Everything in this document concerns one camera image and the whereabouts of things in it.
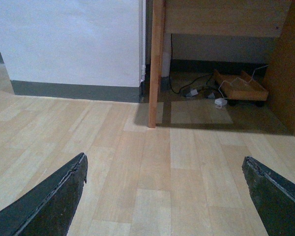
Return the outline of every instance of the electrical wire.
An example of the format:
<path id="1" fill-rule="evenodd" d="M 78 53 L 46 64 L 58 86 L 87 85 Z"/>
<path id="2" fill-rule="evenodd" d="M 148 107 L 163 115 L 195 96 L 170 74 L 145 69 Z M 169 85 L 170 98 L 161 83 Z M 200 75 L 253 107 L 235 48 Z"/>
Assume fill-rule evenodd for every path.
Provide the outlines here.
<path id="1" fill-rule="evenodd" d="M 173 34 L 171 34 L 171 60 L 173 60 Z M 175 94 L 180 94 L 183 88 L 188 87 L 188 86 L 192 85 L 194 82 L 196 82 L 198 79 L 205 78 L 205 77 L 207 77 L 207 76 L 210 76 L 210 78 L 209 78 L 209 79 L 206 81 L 206 83 L 205 83 L 205 85 L 207 85 L 208 82 L 212 79 L 212 77 L 213 77 L 213 73 L 197 77 L 197 78 L 194 79 L 191 83 L 182 86 L 182 87 L 179 89 L 178 92 L 174 91 L 174 89 L 173 89 L 172 81 L 171 81 L 171 79 L 172 79 L 171 76 L 169 77 L 169 85 L 170 85 L 171 90 L 173 91 L 173 93 L 175 93 Z"/>

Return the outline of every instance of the caster wheel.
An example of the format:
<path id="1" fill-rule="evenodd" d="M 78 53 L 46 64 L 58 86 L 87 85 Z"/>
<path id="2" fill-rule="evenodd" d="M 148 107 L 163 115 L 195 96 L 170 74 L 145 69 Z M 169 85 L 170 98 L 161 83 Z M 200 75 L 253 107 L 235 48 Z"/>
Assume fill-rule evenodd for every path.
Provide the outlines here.
<path id="1" fill-rule="evenodd" d="M 265 101 L 255 101 L 255 105 L 257 107 L 263 107 L 265 105 Z"/>
<path id="2" fill-rule="evenodd" d="M 235 106 L 235 105 L 238 103 L 238 100 L 232 100 L 232 99 L 229 99 L 229 100 L 227 101 L 227 103 L 228 103 L 231 107 L 233 107 L 233 106 Z"/>

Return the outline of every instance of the wooden tray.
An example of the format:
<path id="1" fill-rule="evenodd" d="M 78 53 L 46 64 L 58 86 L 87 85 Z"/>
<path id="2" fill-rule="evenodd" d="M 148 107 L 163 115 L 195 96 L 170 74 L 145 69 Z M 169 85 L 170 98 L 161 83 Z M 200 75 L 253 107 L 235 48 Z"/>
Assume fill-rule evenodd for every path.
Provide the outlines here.
<path id="1" fill-rule="evenodd" d="M 250 100 L 250 101 L 266 101 L 268 91 L 264 89 L 257 81 L 252 80 L 249 82 L 251 76 L 242 71 L 241 75 L 221 75 L 217 70 L 214 70 L 213 79 L 221 85 L 221 89 L 224 91 L 228 99 L 232 100 Z"/>

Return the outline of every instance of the white charger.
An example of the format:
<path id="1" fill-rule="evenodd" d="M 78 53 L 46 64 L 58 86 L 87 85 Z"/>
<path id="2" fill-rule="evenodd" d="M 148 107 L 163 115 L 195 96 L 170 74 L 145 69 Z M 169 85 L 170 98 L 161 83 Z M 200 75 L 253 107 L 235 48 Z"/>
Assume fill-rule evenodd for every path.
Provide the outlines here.
<path id="1" fill-rule="evenodd" d="M 225 100 L 224 98 L 217 98 L 215 100 L 215 104 L 217 105 L 217 107 L 221 108 L 227 104 L 227 100 Z"/>

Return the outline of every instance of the wooden desk leg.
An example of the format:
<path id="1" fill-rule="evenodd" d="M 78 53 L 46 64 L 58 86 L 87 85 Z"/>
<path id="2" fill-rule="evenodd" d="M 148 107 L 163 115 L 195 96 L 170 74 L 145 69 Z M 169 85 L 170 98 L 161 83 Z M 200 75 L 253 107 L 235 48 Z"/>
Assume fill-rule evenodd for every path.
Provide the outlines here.
<path id="1" fill-rule="evenodd" d="M 156 127 L 157 93 L 162 73 L 165 0 L 153 1 L 151 76 L 149 86 L 148 126 Z"/>

